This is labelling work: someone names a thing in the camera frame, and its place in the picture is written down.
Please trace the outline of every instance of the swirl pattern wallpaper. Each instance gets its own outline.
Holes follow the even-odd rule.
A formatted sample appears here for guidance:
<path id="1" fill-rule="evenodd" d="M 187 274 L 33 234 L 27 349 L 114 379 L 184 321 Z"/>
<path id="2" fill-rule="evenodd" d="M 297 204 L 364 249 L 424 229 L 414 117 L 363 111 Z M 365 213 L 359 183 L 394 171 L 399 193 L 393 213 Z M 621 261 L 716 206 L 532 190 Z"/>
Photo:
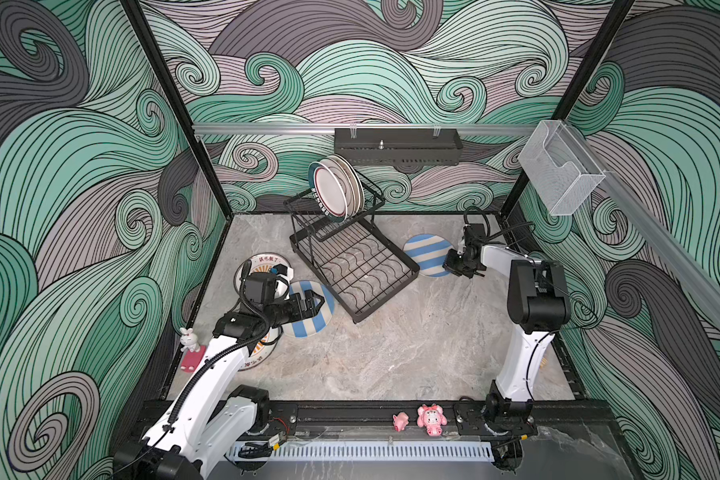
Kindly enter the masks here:
<path id="1" fill-rule="evenodd" d="M 603 0 L 141 0 L 195 122 L 536 124 Z M 673 0 L 642 2 L 645 11 Z M 462 138 L 463 163 L 366 167 L 386 210 L 498 208 L 525 138 Z M 204 137 L 236 211 L 283 211 L 332 136 Z"/>
<path id="2" fill-rule="evenodd" d="M 628 18 L 569 120 L 720 288 L 720 2 Z M 552 217 L 529 187 L 524 219 L 524 246 L 565 264 L 582 328 L 561 335 L 646 478 L 720 479 L 716 319 L 606 192 Z"/>
<path id="3" fill-rule="evenodd" d="M 119 0 L 0 0 L 0 480 L 112 473 L 225 222 Z"/>

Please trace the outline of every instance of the pink pig figurine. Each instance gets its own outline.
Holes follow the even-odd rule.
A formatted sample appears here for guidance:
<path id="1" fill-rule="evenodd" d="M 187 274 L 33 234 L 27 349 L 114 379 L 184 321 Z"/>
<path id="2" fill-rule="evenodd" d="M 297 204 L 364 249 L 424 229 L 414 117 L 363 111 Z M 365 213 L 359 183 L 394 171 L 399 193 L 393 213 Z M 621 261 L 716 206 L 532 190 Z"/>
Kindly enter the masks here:
<path id="1" fill-rule="evenodd" d="M 408 424 L 408 414 L 405 412 L 400 412 L 397 415 L 393 415 L 392 424 L 394 425 L 394 430 L 396 432 L 402 432 L 403 430 L 405 430 L 405 426 Z"/>
<path id="2" fill-rule="evenodd" d="M 431 437 L 438 437 L 442 434 L 443 429 L 441 425 L 448 423 L 443 415 L 443 407 L 433 403 L 431 407 L 422 405 L 418 408 L 418 420 L 416 424 L 420 427 L 427 427 L 427 434 Z"/>

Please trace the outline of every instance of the black metal post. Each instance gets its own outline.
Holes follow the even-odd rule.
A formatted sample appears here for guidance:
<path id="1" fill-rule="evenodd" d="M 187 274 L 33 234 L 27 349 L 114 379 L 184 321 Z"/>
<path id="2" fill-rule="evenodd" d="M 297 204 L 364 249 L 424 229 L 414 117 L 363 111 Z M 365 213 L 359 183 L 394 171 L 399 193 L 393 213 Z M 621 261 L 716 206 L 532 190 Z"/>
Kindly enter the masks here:
<path id="1" fill-rule="evenodd" d="M 194 153 L 197 162 L 200 164 L 206 180 L 208 180 L 208 185 L 211 187 L 213 196 L 216 197 L 216 201 L 219 202 L 224 216 L 228 221 L 231 220 L 232 208 L 230 202 L 227 201 L 219 178 L 213 171 L 213 164 L 211 163 L 211 158 L 208 156 L 208 152 L 195 137 L 190 112 L 186 110 L 186 106 L 179 94 L 179 89 L 176 87 L 176 84 L 173 83 L 170 71 L 168 70 L 168 64 L 163 58 L 160 48 L 157 46 L 157 40 L 155 40 L 155 36 L 146 21 L 146 16 L 144 16 L 144 10 L 142 10 L 141 5 L 139 5 L 139 0 L 120 0 L 120 3 L 123 5 L 125 14 L 128 16 L 128 20 L 134 28 L 139 43 L 141 43 L 146 59 L 149 60 L 152 65 L 155 76 L 157 76 L 157 81 L 160 82 L 160 86 L 163 88 L 168 105 L 170 105 L 171 110 L 173 110 L 173 114 L 176 116 L 176 120 L 178 120 L 179 126 L 181 126 L 184 132 L 186 141 L 189 143 L 192 153 Z"/>
<path id="2" fill-rule="evenodd" d="M 584 60 L 576 70 L 573 80 L 570 81 L 563 97 L 557 104 L 557 108 L 552 114 L 552 120 L 565 120 L 568 118 L 570 111 L 574 109 L 576 101 L 578 101 L 579 96 L 586 88 L 586 84 L 589 83 L 590 78 L 595 74 L 597 67 L 605 57 L 605 53 L 608 52 L 610 43 L 614 40 L 621 24 L 624 23 L 624 19 L 630 12 L 634 2 L 635 0 L 614 1 L 608 15 L 603 20 L 603 24 L 600 26 L 600 30 L 593 38 L 589 50 L 586 51 Z M 528 185 L 528 176 L 523 171 L 520 172 L 518 180 L 514 183 L 512 190 L 504 201 L 504 205 L 501 206 L 501 212 L 499 213 L 501 218 L 506 219 L 509 216 L 512 209 L 518 204 L 526 185 Z"/>

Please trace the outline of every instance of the rabbit figurine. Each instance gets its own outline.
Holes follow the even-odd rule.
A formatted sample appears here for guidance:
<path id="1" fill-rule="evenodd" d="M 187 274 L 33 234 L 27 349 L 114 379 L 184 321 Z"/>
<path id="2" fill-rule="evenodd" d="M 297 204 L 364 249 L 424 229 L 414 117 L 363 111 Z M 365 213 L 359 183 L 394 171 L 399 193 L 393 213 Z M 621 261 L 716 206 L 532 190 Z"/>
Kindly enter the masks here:
<path id="1" fill-rule="evenodd" d="M 191 352 L 198 352 L 200 350 L 200 344 L 197 342 L 197 334 L 192 333 L 192 329 L 179 329 L 181 331 L 181 338 L 179 342 L 184 345 L 181 347 L 181 351 L 184 352 L 189 350 Z"/>

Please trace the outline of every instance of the white mesh basket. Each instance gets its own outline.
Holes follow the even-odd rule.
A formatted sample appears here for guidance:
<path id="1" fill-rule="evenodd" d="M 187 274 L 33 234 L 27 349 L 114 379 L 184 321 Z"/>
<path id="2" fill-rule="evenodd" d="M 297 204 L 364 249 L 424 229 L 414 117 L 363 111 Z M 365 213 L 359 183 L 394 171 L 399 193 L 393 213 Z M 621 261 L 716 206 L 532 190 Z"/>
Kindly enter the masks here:
<path id="1" fill-rule="evenodd" d="M 563 121 L 542 120 L 520 152 L 520 165 L 550 215 L 573 215 L 605 178 L 595 159 L 583 156 L 581 141 L 585 140 Z"/>

